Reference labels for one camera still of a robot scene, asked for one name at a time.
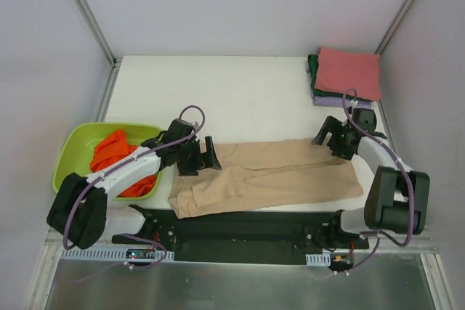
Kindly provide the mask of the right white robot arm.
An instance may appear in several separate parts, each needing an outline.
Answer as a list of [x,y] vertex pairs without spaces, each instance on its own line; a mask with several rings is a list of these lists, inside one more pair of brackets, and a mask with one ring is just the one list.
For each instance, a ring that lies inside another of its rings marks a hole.
[[327,229],[328,242],[343,248],[353,234],[383,235],[399,247],[423,232],[429,200],[430,177],[406,165],[389,146],[387,136],[376,130],[372,109],[356,107],[341,121],[328,116],[312,140],[326,144],[343,160],[362,158],[373,173],[363,208],[339,211],[338,224]]

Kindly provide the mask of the beige t shirt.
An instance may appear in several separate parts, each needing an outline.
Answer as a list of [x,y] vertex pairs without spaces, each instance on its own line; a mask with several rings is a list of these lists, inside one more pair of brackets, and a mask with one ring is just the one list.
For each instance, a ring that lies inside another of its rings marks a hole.
[[217,144],[221,169],[177,176],[168,198],[180,219],[363,195],[354,166],[309,139]]

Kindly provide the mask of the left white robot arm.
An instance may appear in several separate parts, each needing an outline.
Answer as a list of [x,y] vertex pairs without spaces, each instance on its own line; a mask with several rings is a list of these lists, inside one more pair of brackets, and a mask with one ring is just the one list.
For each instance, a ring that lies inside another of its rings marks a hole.
[[197,138],[200,127],[174,119],[167,130],[146,139],[115,164],[86,176],[68,174],[53,201],[46,222],[62,235],[63,247],[87,249],[105,231],[109,203],[131,185],[175,165],[181,176],[222,168],[211,136]]

